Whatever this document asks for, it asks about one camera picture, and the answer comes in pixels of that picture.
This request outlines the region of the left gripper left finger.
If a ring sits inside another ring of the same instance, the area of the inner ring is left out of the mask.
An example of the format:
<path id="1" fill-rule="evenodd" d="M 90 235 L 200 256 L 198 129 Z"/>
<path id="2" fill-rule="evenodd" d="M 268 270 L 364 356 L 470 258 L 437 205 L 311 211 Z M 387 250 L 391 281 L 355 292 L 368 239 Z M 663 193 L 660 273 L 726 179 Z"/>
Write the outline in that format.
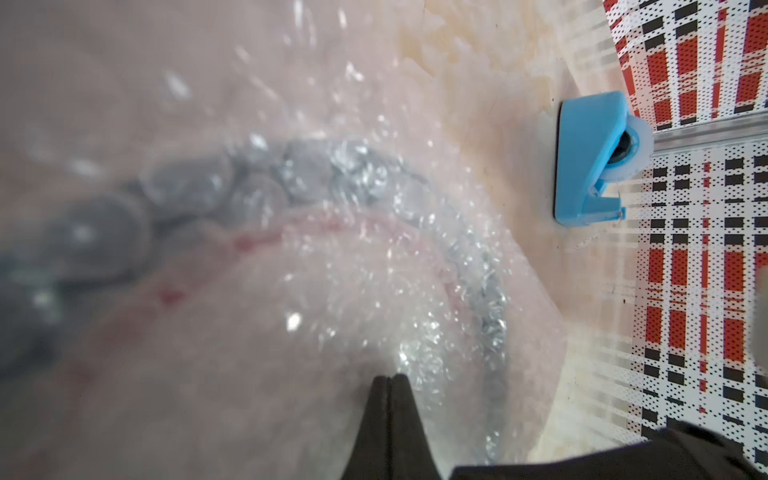
<path id="1" fill-rule="evenodd" d="M 390 383 L 385 376 L 372 381 L 343 480 L 390 478 Z"/>

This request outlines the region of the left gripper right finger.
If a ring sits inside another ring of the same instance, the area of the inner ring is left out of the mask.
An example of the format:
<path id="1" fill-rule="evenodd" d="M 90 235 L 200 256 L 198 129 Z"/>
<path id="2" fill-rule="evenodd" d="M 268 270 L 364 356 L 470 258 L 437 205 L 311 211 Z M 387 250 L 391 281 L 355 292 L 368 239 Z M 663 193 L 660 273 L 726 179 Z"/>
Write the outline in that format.
<path id="1" fill-rule="evenodd" d="M 441 479 L 404 374 L 391 379 L 391 478 Z"/>

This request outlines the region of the white plate green red rim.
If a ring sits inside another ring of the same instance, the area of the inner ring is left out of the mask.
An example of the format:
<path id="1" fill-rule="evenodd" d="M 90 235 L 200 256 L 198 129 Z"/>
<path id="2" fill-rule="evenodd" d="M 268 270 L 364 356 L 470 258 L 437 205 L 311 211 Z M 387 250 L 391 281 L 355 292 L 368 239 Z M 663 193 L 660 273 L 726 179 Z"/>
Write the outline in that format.
<path id="1" fill-rule="evenodd" d="M 492 462 L 496 266 L 445 187 L 361 142 L 147 169 L 1 257 L 1 475 L 334 478 L 397 374 L 440 472 Z"/>

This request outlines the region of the clear bubble wrap sheet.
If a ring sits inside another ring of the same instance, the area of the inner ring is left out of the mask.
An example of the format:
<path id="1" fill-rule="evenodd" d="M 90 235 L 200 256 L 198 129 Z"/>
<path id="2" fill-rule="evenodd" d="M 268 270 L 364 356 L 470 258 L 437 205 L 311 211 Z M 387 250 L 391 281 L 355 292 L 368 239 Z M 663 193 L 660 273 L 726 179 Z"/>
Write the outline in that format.
<path id="1" fill-rule="evenodd" d="M 5 1 L 1 475 L 336 479 L 377 375 L 441 473 L 526 461 L 561 318 L 502 1 Z"/>

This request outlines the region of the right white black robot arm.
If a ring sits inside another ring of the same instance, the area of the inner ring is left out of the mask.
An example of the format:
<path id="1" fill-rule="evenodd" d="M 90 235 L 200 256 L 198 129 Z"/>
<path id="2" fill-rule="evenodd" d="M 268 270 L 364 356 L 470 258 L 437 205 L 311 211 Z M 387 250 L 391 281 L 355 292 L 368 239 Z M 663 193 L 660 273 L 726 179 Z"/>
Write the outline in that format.
<path id="1" fill-rule="evenodd" d="M 646 442 L 546 463 L 461 466 L 453 479 L 765 479 L 739 445 L 700 426 L 677 422 Z"/>

